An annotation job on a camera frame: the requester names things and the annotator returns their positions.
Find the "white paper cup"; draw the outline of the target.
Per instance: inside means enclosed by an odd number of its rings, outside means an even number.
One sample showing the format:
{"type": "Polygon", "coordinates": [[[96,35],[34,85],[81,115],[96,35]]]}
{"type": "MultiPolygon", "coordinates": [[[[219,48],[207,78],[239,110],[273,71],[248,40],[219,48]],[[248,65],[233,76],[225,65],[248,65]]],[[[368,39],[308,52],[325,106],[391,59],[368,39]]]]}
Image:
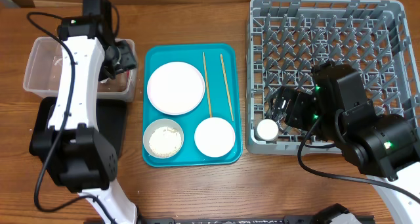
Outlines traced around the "white paper cup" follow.
{"type": "Polygon", "coordinates": [[[257,124],[255,135],[261,141],[275,141],[279,135],[278,125],[274,120],[263,119],[257,124]]]}

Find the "grey bowl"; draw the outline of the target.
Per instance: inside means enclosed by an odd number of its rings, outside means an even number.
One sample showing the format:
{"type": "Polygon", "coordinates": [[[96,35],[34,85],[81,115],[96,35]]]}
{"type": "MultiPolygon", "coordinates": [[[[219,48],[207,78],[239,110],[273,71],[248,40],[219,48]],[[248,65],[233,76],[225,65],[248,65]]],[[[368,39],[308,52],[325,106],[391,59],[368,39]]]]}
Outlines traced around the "grey bowl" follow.
{"type": "Polygon", "coordinates": [[[157,128],[163,127],[163,126],[174,127],[175,129],[179,130],[179,132],[181,134],[181,137],[182,137],[182,144],[184,142],[184,133],[183,133],[183,130],[182,130],[181,126],[177,122],[175,122],[173,120],[170,120],[170,119],[166,119],[166,118],[158,119],[158,120],[152,122],[145,129],[145,131],[144,131],[144,134],[143,134],[143,147],[146,149],[146,151],[149,153],[149,155],[151,155],[154,158],[158,158],[158,157],[155,157],[154,154],[152,153],[152,151],[150,150],[149,139],[150,139],[152,133],[157,128]]]}

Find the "red snack wrapper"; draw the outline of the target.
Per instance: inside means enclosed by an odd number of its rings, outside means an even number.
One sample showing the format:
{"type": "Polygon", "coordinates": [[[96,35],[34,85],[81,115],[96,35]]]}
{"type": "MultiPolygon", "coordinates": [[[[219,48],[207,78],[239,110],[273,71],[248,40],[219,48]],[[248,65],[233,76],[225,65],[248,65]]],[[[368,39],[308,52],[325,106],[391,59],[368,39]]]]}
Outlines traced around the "red snack wrapper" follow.
{"type": "Polygon", "coordinates": [[[128,87],[131,81],[132,71],[131,70],[127,71],[126,76],[127,76],[126,82],[127,82],[127,87],[128,87]]]}

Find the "white rice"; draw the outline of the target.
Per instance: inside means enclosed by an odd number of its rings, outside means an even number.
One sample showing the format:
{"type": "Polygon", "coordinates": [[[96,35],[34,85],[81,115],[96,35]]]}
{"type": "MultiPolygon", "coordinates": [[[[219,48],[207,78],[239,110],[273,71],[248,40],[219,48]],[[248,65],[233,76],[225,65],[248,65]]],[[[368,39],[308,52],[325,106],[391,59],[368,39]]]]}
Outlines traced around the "white rice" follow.
{"type": "Polygon", "coordinates": [[[149,146],[155,157],[169,158],[180,150],[182,137],[174,127],[159,127],[152,133],[149,146]]]}

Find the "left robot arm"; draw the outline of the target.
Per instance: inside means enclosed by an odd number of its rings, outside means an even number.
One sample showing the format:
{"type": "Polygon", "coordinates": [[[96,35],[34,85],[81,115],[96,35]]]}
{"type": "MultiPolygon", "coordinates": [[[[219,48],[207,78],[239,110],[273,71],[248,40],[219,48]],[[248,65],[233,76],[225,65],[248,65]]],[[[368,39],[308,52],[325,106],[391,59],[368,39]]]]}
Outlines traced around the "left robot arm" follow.
{"type": "Polygon", "coordinates": [[[119,149],[96,118],[98,83],[137,68],[136,56],[117,38],[119,13],[109,0],[83,0],[81,16],[61,18],[52,38],[62,49],[62,73],[54,109],[31,138],[30,153],[76,200],[87,200],[105,223],[140,223],[138,207],[117,181],[119,149]]]}

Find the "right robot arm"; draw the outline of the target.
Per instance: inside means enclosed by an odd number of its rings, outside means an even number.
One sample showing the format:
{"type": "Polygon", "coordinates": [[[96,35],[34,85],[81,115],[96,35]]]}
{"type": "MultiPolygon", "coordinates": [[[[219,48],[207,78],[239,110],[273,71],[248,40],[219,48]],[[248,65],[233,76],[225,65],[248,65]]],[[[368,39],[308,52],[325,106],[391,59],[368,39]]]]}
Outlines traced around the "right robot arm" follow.
{"type": "Polygon", "coordinates": [[[314,89],[305,93],[281,86],[268,98],[266,118],[305,131],[297,155],[307,172],[374,186],[395,223],[419,222],[419,133],[399,114],[376,114],[360,74],[348,64],[325,62],[311,69],[314,89]],[[363,175],[317,171],[301,155],[311,136],[341,150],[363,175]]]}

